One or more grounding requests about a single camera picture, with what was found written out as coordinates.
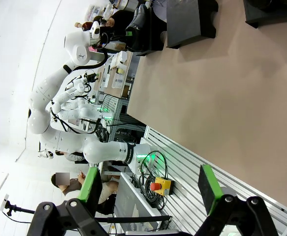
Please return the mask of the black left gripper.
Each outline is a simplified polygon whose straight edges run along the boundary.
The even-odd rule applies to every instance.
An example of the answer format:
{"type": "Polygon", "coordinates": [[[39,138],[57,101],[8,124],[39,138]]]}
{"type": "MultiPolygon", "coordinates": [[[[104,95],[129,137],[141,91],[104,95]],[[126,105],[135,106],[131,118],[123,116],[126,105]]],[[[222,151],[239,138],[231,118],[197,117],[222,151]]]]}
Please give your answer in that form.
{"type": "Polygon", "coordinates": [[[117,42],[116,51],[127,51],[127,40],[128,37],[133,37],[132,30],[114,29],[111,27],[100,28],[100,45],[103,47],[104,44],[111,42],[117,42]]]}

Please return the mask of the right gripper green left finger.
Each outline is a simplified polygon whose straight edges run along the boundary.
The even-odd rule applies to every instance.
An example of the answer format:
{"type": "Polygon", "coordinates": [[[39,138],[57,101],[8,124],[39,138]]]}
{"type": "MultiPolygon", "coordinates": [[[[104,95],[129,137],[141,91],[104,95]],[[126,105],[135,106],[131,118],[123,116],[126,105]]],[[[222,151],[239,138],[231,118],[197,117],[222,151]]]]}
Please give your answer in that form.
{"type": "Polygon", "coordinates": [[[41,202],[34,213],[27,235],[63,236],[77,229],[82,236],[102,236],[103,227],[95,219],[102,182],[98,168],[91,167],[76,198],[56,206],[41,202]]]}

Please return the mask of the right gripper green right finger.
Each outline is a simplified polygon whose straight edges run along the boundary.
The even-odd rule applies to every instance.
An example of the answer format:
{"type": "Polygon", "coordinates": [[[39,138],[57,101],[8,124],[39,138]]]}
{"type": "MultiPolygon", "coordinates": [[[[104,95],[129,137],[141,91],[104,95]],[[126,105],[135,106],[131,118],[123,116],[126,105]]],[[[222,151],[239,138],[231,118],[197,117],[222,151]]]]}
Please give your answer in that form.
{"type": "Polygon", "coordinates": [[[197,236],[219,236],[226,225],[236,226],[242,236],[278,235],[263,198],[252,196],[242,201],[224,193],[210,165],[200,166],[198,188],[208,216],[197,236]]]}

